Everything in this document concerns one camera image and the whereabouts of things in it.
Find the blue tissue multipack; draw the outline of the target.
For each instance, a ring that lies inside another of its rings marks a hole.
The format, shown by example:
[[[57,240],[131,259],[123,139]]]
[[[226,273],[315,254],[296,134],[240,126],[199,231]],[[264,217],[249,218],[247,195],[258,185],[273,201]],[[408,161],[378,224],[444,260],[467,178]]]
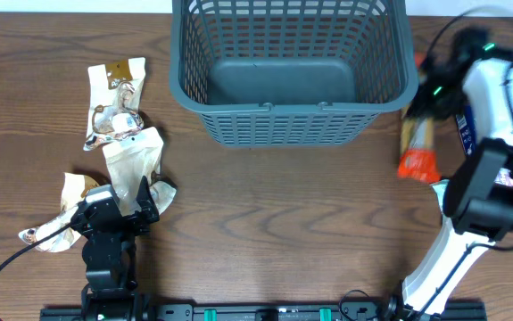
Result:
[[[462,112],[455,116],[455,120],[463,151],[469,157],[477,146],[475,119],[471,106],[466,105]]]

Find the orange yellow cracker package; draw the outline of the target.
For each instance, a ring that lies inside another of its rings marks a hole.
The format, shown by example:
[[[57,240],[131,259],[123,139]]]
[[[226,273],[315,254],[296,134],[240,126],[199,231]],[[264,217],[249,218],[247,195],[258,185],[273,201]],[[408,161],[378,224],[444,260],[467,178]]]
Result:
[[[413,101],[401,109],[400,159],[397,177],[433,184],[441,180],[434,150],[434,120],[408,116]]]

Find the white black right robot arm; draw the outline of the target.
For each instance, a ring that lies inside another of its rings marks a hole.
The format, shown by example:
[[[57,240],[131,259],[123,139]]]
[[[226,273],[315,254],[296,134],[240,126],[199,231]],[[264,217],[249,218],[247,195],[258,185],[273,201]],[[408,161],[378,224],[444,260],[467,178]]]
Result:
[[[470,108],[476,144],[448,179],[442,227],[417,269],[389,302],[387,320],[439,320],[453,289],[486,251],[513,251],[499,242],[513,233],[513,49],[487,29],[459,30],[449,60],[426,73],[406,115],[447,119]]]

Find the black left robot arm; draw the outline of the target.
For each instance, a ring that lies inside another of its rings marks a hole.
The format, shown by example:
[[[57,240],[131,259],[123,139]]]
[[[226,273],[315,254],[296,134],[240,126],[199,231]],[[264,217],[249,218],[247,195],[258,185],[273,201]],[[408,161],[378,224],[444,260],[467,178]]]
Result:
[[[148,180],[142,177],[133,212],[121,214],[119,197],[111,185],[90,190],[72,216],[71,228],[87,238],[82,249],[87,288],[81,320],[154,320],[148,296],[137,291],[135,239],[150,233],[159,220]]]

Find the beige snack pouch bottom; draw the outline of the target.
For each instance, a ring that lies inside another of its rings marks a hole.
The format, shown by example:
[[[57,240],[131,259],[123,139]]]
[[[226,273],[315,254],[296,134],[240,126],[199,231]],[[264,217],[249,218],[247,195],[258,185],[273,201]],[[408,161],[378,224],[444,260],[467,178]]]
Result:
[[[85,198],[90,189],[98,186],[99,184],[89,176],[65,173],[60,214],[41,226],[20,231],[18,237],[26,244],[32,244],[64,227],[70,222],[77,209],[77,204]],[[151,186],[151,192],[159,212],[163,213],[172,203],[177,190],[168,183],[158,182]],[[80,233],[68,228],[49,241],[38,245],[36,250],[45,252],[67,251],[80,237]]]

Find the beige snack pouch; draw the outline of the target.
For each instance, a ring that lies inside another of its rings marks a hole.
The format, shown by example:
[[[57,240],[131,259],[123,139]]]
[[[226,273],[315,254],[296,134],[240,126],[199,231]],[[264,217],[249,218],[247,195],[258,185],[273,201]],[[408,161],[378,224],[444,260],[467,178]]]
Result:
[[[136,57],[87,68],[90,103],[84,151],[125,140],[143,129],[139,104],[145,63],[145,57]]]
[[[163,145],[158,129],[146,128],[137,135],[103,147],[106,167],[123,216],[131,214],[136,207],[142,178],[150,178],[160,169]]]
[[[60,214],[41,226],[20,231],[18,237],[26,244],[32,244],[64,227],[70,222],[77,209],[77,204],[85,198],[90,189],[98,186],[99,184],[89,176],[65,173]],[[168,183],[158,182],[151,186],[151,192],[159,212],[163,213],[172,203],[177,190]],[[68,228],[49,241],[38,245],[36,250],[45,252],[67,251],[80,237],[80,233]]]

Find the beige snack pouch middle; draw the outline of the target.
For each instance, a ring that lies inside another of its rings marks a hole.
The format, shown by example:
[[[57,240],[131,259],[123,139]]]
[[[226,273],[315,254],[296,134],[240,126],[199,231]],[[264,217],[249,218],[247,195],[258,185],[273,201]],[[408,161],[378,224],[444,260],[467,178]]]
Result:
[[[158,129],[146,128],[137,135],[103,147],[106,167],[123,216],[131,214],[136,207],[142,178],[150,178],[160,169],[163,145]]]

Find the beige snack pouch top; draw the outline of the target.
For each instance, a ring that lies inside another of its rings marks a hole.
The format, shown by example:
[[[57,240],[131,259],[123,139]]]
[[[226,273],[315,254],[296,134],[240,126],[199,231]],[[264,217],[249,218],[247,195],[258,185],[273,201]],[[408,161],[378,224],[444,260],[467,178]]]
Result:
[[[125,140],[143,129],[139,104],[145,63],[145,57],[136,57],[87,68],[90,103],[84,151]]]

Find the grey plastic basket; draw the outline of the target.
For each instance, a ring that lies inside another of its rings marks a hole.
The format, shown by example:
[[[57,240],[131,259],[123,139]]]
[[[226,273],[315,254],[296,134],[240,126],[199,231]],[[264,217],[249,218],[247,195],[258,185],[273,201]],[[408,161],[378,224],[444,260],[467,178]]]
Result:
[[[404,0],[173,1],[170,90],[219,144],[347,144],[417,89]]]

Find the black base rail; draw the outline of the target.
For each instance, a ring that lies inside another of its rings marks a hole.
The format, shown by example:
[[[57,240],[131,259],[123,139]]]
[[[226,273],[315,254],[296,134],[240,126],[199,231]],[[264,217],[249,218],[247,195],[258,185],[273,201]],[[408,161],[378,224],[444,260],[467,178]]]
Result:
[[[347,301],[340,313],[337,305],[279,305],[279,306],[193,306],[165,304],[149,308],[143,316],[125,317],[121,312],[100,308],[95,312],[81,309],[41,309],[39,320],[157,320],[157,321],[342,321],[383,320],[376,317],[374,301]],[[479,301],[451,300],[438,320],[486,321],[485,305]]]

